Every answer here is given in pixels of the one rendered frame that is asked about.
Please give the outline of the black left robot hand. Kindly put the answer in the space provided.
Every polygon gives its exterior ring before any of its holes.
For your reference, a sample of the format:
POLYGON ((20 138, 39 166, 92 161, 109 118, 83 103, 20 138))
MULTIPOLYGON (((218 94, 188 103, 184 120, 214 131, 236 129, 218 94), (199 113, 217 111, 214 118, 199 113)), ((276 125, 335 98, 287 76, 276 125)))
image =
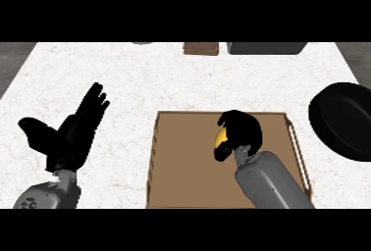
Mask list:
POLYGON ((26 117, 20 120, 30 147, 47 156, 47 170, 51 173, 60 170, 76 172, 83 167, 110 104, 104 86, 97 82, 60 129, 36 118, 26 117))

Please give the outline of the brown wooden block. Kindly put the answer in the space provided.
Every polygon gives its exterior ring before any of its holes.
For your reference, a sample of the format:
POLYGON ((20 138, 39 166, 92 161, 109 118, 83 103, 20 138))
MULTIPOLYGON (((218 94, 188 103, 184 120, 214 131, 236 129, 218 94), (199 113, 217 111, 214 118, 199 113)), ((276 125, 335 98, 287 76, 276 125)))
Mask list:
POLYGON ((219 55, 218 42, 187 42, 184 49, 188 55, 208 55, 208 56, 219 55))

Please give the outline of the brown wooden tray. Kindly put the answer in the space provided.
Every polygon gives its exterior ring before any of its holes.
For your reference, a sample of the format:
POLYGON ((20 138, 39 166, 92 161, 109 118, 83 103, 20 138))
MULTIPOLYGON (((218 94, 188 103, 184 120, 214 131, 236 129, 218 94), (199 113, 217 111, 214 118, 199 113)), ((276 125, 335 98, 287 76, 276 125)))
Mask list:
MULTIPOLYGON (((253 113, 262 150, 277 154, 307 193, 313 192, 295 126, 283 113, 253 113)), ((215 160, 218 112, 159 113, 147 185, 150 208, 249 209, 255 206, 236 181, 236 159, 215 160)))

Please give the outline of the black pot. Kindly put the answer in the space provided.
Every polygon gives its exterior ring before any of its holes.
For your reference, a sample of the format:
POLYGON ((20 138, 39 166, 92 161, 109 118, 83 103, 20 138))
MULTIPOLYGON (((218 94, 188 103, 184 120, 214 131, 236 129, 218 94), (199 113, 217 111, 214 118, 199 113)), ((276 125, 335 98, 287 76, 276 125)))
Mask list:
POLYGON ((345 158, 371 162, 371 89, 338 82, 310 104, 311 126, 320 139, 345 158))

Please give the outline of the yellow lemon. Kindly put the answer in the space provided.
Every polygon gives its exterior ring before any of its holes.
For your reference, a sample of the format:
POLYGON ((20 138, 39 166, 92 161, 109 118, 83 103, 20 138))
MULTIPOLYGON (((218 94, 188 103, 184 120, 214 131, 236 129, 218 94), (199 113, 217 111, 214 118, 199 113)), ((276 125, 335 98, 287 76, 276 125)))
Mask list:
POLYGON ((221 143, 225 142, 227 140, 228 140, 227 128, 222 128, 217 134, 215 147, 219 147, 221 143))

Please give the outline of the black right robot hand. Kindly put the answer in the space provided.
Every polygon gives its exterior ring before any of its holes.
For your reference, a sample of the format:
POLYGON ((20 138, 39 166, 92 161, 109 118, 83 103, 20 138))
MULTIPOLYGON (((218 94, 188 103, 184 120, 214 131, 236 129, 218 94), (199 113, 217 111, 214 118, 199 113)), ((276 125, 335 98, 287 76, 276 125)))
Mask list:
POLYGON ((249 148, 249 155, 258 154, 262 147, 262 129, 256 117, 243 111, 231 110, 219 118, 218 125, 227 128, 228 140, 215 147, 215 160, 224 162, 240 147, 249 148))

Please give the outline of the dark grey appliance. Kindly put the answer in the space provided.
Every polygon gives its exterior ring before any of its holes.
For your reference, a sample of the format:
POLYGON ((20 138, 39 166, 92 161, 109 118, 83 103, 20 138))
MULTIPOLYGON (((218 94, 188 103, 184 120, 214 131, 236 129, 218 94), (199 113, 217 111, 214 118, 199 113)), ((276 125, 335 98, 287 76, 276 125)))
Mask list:
POLYGON ((231 55, 298 55, 307 42, 230 42, 231 55))

